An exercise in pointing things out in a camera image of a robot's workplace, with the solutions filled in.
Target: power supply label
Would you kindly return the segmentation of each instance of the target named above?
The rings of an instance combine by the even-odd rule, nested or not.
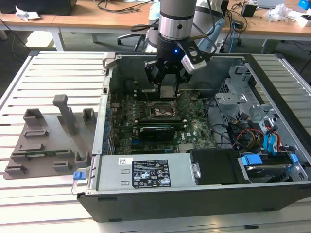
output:
[[[167,160],[133,161],[134,188],[160,188],[171,186]]]

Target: slotted metal platform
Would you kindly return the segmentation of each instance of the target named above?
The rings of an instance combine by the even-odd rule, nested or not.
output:
[[[42,113],[58,113],[58,108],[52,105],[53,97],[55,94],[67,94],[68,105],[74,112],[90,106],[97,111],[104,78],[102,57],[101,52],[41,52],[38,56],[29,56],[0,100],[1,233],[66,233],[73,230],[92,233],[246,232],[245,225],[259,227],[251,232],[310,231],[311,199],[275,212],[96,223],[71,194],[72,176],[3,179],[2,174],[22,130],[22,116],[27,108],[38,107]],[[300,88],[296,81],[290,82],[291,73],[294,75],[292,71],[288,72],[291,69],[283,70],[286,61],[270,55],[256,56],[256,59],[262,66],[267,64],[264,66],[267,67],[264,68],[266,72],[282,72],[284,79],[273,75],[270,78],[279,80],[274,84],[280,85],[281,93],[288,93],[284,96],[291,97],[289,103],[293,100],[297,100],[293,103],[300,103],[299,98],[303,97],[303,104],[310,105],[306,89]],[[292,93],[291,85],[286,86],[285,80],[295,84],[295,93]],[[305,107],[295,112],[304,117],[300,119],[306,119],[302,113],[310,114],[310,109]]]
[[[284,58],[273,54],[253,54],[254,58],[276,87],[301,124],[311,135],[311,88]],[[269,102],[257,86],[263,101]]]

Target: wooden desk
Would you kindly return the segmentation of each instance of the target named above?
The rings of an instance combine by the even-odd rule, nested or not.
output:
[[[112,1],[107,7],[117,10],[136,4]],[[93,0],[78,0],[71,15],[56,16],[52,26],[130,29],[136,24],[148,24],[150,6],[151,4],[141,6],[139,12],[116,14],[99,9]]]
[[[231,0],[229,2],[228,9],[231,9],[232,5],[242,0]],[[297,10],[299,0],[286,0],[286,6],[293,10]],[[238,7],[235,11],[241,13],[241,7]],[[295,21],[288,19],[285,21],[269,22],[263,15],[267,12],[265,9],[259,9],[255,11],[252,18],[246,18],[248,22],[247,29],[241,33],[241,37],[247,38],[264,38],[264,39],[290,39],[290,40],[311,40],[311,27],[300,27]],[[245,22],[245,20],[233,13],[233,19]],[[222,32],[227,33],[229,31],[229,20],[226,17],[226,23]]]
[[[28,22],[19,19],[15,14],[0,13],[1,20],[8,26],[46,26],[51,27],[56,15],[40,15],[41,19],[30,20]]]
[[[231,0],[231,6],[242,0]],[[299,0],[286,0],[286,5],[293,10],[298,8]],[[122,9],[133,6],[137,3],[112,1],[108,4],[109,9]],[[0,14],[0,18],[16,31],[48,31],[53,35],[58,51],[64,51],[65,45],[61,32],[92,33],[93,40],[96,41],[96,33],[120,33],[128,34],[129,29],[136,24],[147,24],[151,4],[141,6],[140,12],[128,14],[115,14],[100,10],[93,0],[78,0],[71,16],[42,15],[42,19],[25,22],[17,18],[14,14]],[[253,39],[278,39],[278,40],[311,40],[311,27],[299,27],[297,23],[288,22],[268,22],[262,16],[266,12],[264,9],[257,10],[254,17],[247,18],[248,28],[241,34],[241,38]],[[235,20],[243,21],[237,14],[233,13]],[[0,30],[6,30],[0,24]],[[221,35],[225,37],[229,31],[228,19],[222,29]]]

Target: desk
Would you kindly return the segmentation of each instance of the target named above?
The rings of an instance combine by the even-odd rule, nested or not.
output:
[[[242,0],[231,0],[228,9],[232,5]],[[286,0],[286,6],[293,10],[298,10],[299,0]],[[241,13],[241,7],[235,11]],[[247,29],[241,33],[241,38],[252,39],[278,39],[278,40],[311,40],[311,27],[300,27],[295,21],[288,19],[285,21],[269,22],[263,18],[266,13],[265,9],[255,11],[252,18],[246,18],[248,22]],[[245,22],[243,18],[233,13],[233,19]],[[223,27],[221,35],[224,36],[229,31],[229,20],[226,17],[226,23]]]
[[[123,9],[136,5],[134,2],[111,2],[109,9]],[[135,24],[148,24],[151,4],[140,7],[140,12],[115,14],[100,10],[92,0],[78,0],[70,16],[40,15],[42,19],[25,22],[15,14],[0,14],[0,18],[13,31],[48,31],[53,35],[57,51],[64,51],[65,45],[61,32],[71,33],[119,33],[128,34]],[[0,30],[7,28],[0,23]]]
[[[5,180],[3,172],[21,133],[23,114],[27,108],[39,108],[43,114],[59,113],[58,108],[52,106],[53,97],[55,94],[66,94],[73,112],[82,112],[84,108],[98,111],[103,85],[103,55],[103,52],[40,52],[37,56],[29,56],[0,99],[1,233],[248,233],[245,225],[259,226],[251,233],[310,231],[311,198],[300,200],[280,211],[96,223],[71,194],[70,175]],[[264,65],[272,55],[257,57],[257,61]],[[290,91],[280,89],[287,94]]]
[[[240,0],[231,0],[231,6]],[[288,7],[298,8],[299,0],[286,0]],[[137,3],[112,2],[108,6],[110,9],[122,9],[133,6]],[[41,20],[25,22],[18,19],[14,14],[0,14],[0,18],[12,29],[16,31],[48,31],[53,35],[53,40],[57,51],[64,51],[65,45],[62,39],[62,32],[72,33],[119,33],[128,34],[131,26],[135,24],[147,24],[148,14],[151,4],[142,6],[140,12],[129,14],[115,14],[100,10],[92,0],[78,0],[70,16],[42,15]],[[248,28],[241,34],[241,38],[253,39],[278,39],[278,40],[311,40],[311,27],[299,27],[295,22],[268,22],[261,18],[266,12],[264,9],[257,10],[254,17],[247,18]],[[0,30],[7,28],[0,24]],[[225,37],[229,31],[228,20],[225,24],[221,36]]]

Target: blue drive latch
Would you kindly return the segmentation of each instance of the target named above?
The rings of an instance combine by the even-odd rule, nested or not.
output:
[[[263,164],[259,154],[246,154],[241,160],[244,166]]]
[[[86,172],[85,171],[75,171],[73,173],[73,180],[74,181],[82,181],[86,179]]]

